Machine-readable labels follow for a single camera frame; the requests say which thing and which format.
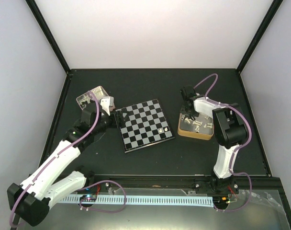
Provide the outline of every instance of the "black platform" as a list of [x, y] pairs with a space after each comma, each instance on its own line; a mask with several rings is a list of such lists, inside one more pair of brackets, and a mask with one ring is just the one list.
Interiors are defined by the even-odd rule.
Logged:
[[[205, 141], [181, 137], [177, 134], [177, 126], [182, 103], [180, 88], [217, 73], [219, 79], [209, 97], [223, 103], [239, 103], [253, 132], [250, 144], [239, 151], [234, 171], [250, 175], [268, 174], [267, 161], [255, 134], [256, 127], [240, 75], [235, 69], [77, 69], [71, 73], [73, 76], [52, 151], [81, 115], [76, 97], [99, 85], [114, 97], [117, 108], [159, 99], [176, 138], [125, 154], [119, 131], [107, 129], [105, 135], [75, 159], [64, 173], [71, 173], [77, 166], [84, 165], [97, 175], [209, 175], [218, 154], [215, 138]], [[213, 79], [208, 80], [198, 87], [197, 92], [205, 93], [212, 82]]]

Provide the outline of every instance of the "cable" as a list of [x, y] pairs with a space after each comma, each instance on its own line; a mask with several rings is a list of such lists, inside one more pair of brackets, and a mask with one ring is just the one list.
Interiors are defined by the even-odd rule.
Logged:
[[104, 133], [100, 136], [100, 138], [99, 138], [98, 140], [94, 141], [93, 143], [97, 143], [99, 140], [101, 140], [102, 137], [105, 135], [105, 133], [106, 133], [106, 132], [104, 132]]
[[[94, 95], [94, 93], [93, 92], [91, 92], [91, 91], [88, 91], [88, 93], [92, 96], [92, 99], [95, 101], [95, 103], [96, 103], [96, 108], [97, 108], [97, 111], [99, 111], [100, 110], [100, 108], [99, 108], [99, 102], [98, 102], [98, 99], [96, 98], [96, 96]], [[72, 147], [72, 146], [74, 146], [75, 144], [77, 144], [77, 143], [79, 143], [80, 141], [82, 141], [86, 136], [88, 136], [92, 131], [93, 131], [93, 129], [95, 128], [95, 126], [97, 125], [97, 122], [98, 122], [98, 120], [99, 120], [99, 114], [100, 113], [97, 113], [96, 114], [96, 119], [95, 119], [95, 121], [94, 121], [94, 123], [93, 123], [93, 125], [92, 125], [92, 127], [88, 130], [88, 132], [87, 133], [85, 133], [82, 137], [80, 137], [79, 139], [77, 139], [76, 141], [74, 141], [73, 143], [71, 143], [70, 145], [68, 145], [67, 147], [65, 147], [65, 148], [63, 148], [59, 153], [58, 153], [58, 156], [60, 155], [60, 154], [62, 154], [64, 151], [66, 151], [67, 149], [69, 149], [70, 147]], [[40, 174], [42, 174], [42, 172], [50, 165], [50, 163], [52, 163], [52, 161], [53, 160], [55, 160], [56, 159], [56, 157], [53, 157], [40, 171], [39, 171], [39, 173], [34, 177], [34, 179], [32, 180], [32, 182], [34, 183], [36, 180], [37, 180], [37, 178], [40, 176]], [[17, 228], [17, 227], [19, 227], [19, 226], [21, 226], [21, 225], [23, 225], [23, 224], [25, 224], [25, 223], [20, 223], [20, 224], [18, 224], [18, 225], [15, 225], [14, 223], [13, 223], [13, 216], [14, 216], [14, 213], [15, 213], [15, 210], [16, 210], [16, 208], [17, 208], [17, 206], [18, 206], [18, 204], [20, 203], [20, 201], [21, 201], [21, 199], [22, 199], [22, 197], [25, 195], [25, 193], [27, 192], [27, 190], [30, 188], [32, 186], [32, 184], [29, 184], [23, 191], [22, 191], [22, 193], [20, 194], [20, 196], [18, 197], [18, 199], [16, 200], [16, 202], [15, 202], [15, 204], [13, 205], [13, 207], [12, 207], [12, 210], [11, 210], [11, 215], [10, 215], [10, 220], [9, 220], [9, 223], [10, 223], [10, 226], [12, 227], [12, 228]]]
[[97, 186], [97, 194], [96, 195], [98, 195], [99, 194], [99, 191], [101, 190], [101, 186], [98, 184], [98, 186]]
[[220, 103], [220, 102], [216, 102], [214, 100], [211, 100], [207, 97], [207, 94], [210, 92], [210, 90], [214, 87], [214, 85], [216, 84], [217, 80], [218, 80], [218, 74], [216, 73], [213, 73], [211, 75], [209, 75], [208, 77], [204, 78], [203, 80], [201, 80], [198, 84], [196, 84], [193, 88], [195, 89], [196, 87], [198, 87], [200, 84], [202, 84], [204, 81], [206, 81], [207, 79], [209, 79], [210, 77], [212, 76], [216, 76], [216, 79], [214, 80], [213, 84], [210, 86], [210, 88], [207, 90], [206, 94], [205, 94], [205, 100], [207, 100], [208, 102], [214, 104], [214, 105], [220, 105], [220, 106], [225, 106], [231, 110], [233, 110], [235, 113], [237, 113], [240, 118], [244, 121], [246, 127], [247, 127], [247, 134], [248, 134], [248, 139], [247, 141], [240, 145], [239, 147], [235, 148], [233, 153], [232, 153], [232, 156], [231, 156], [231, 159], [230, 159], [230, 163], [229, 163], [229, 171], [232, 175], [234, 176], [242, 176], [242, 175], [245, 175], [248, 180], [249, 180], [249, 197], [247, 199], [247, 201], [239, 208], [235, 208], [235, 209], [232, 209], [232, 210], [223, 210], [223, 209], [218, 209], [215, 205], [213, 206], [217, 211], [222, 211], [222, 212], [234, 212], [234, 211], [238, 211], [238, 210], [241, 210], [242, 208], [244, 208], [250, 201], [251, 199], [251, 196], [252, 196], [252, 181], [251, 181], [251, 178], [250, 176], [246, 173], [246, 172], [239, 172], [239, 173], [234, 173], [233, 171], [231, 171], [231, 168], [232, 168], [232, 164], [233, 164], [233, 161], [234, 161], [234, 157], [235, 157], [235, 152], [236, 151], [239, 151], [240, 149], [242, 149], [243, 147], [245, 147], [246, 145], [248, 145], [252, 139], [252, 130], [251, 130], [251, 127], [247, 121], [247, 119], [242, 115], [241, 112], [239, 112], [237, 109], [233, 108], [232, 106], [230, 106], [229, 104], [224, 104], [224, 103]]
[[121, 190], [123, 191], [123, 195], [124, 195], [124, 203], [123, 203], [122, 207], [121, 207], [120, 209], [116, 210], [116, 211], [107, 211], [107, 210], [103, 210], [103, 209], [90, 208], [90, 207], [83, 207], [83, 206], [82, 206], [82, 201], [84, 201], [84, 200], [81, 200], [81, 201], [79, 202], [79, 206], [80, 206], [81, 210], [82, 210], [82, 209], [86, 209], [86, 210], [97, 211], [97, 212], [104, 212], [104, 213], [117, 213], [117, 212], [121, 212], [121, 211], [125, 208], [125, 205], [126, 205], [126, 193], [125, 193], [125, 190], [123, 189], [123, 187], [122, 187], [121, 185], [119, 185], [119, 184], [118, 184], [117, 182], [115, 182], [115, 181], [110, 181], [110, 180], [99, 181], [99, 182], [96, 182], [96, 183], [94, 183], [94, 184], [92, 184], [92, 185], [89, 185], [89, 186], [87, 186], [87, 187], [84, 187], [84, 188], [78, 189], [77, 191], [84, 190], [84, 189], [86, 189], [86, 188], [91, 188], [91, 187], [93, 187], [93, 186], [99, 185], [99, 184], [101, 184], [101, 183], [106, 183], [106, 182], [117, 185], [117, 186], [118, 186], [119, 188], [121, 188]]
[[237, 194], [234, 193], [234, 191], [232, 190], [232, 188], [229, 185], [227, 186], [227, 188], [228, 188], [228, 190], [231, 191], [231, 197], [232, 197], [232, 194], [234, 194], [236, 196], [236, 198], [238, 198]]
[[206, 78], [204, 78], [203, 80], [201, 80], [198, 84], [196, 84], [193, 88], [197, 88], [199, 85], [201, 85], [204, 81], [206, 81], [207, 79], [211, 78], [212, 76], [216, 76], [215, 80], [213, 81], [213, 84], [208, 88], [208, 90], [205, 93], [205, 98], [207, 97], [208, 93], [210, 92], [210, 90], [212, 90], [212, 88], [214, 87], [214, 85], [216, 84], [217, 80], [218, 80], [218, 74], [213, 73], [209, 76], [207, 76]]

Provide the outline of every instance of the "black and white checkered board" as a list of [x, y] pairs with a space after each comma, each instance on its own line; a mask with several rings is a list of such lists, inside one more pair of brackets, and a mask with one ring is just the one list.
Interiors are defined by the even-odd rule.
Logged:
[[120, 110], [128, 115], [120, 129], [126, 153], [174, 138], [157, 99]]

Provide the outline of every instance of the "red wire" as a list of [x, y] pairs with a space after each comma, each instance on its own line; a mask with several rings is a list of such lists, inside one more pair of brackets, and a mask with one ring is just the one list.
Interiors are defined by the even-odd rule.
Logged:
[[234, 195], [236, 196], [236, 198], [238, 199], [238, 196], [237, 196], [237, 194], [236, 194], [236, 193], [234, 193], [234, 191], [231, 189], [231, 187], [230, 187], [229, 185], [228, 185], [227, 187], [228, 187], [228, 189], [231, 191], [231, 193], [232, 193], [232, 194], [234, 194]]
[[98, 184], [98, 186], [97, 186], [97, 195], [99, 194], [100, 189], [101, 189], [101, 187], [100, 187], [100, 185]]

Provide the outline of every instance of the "white backdrop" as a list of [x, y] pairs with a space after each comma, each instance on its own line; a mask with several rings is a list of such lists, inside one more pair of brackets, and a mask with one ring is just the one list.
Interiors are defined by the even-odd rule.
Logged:
[[236, 68], [272, 0], [37, 0], [68, 65]]
[[280, 6], [241, 76], [272, 174], [291, 208], [291, 0]]
[[7, 188], [38, 168], [65, 78], [26, 2], [0, 0], [0, 230]]

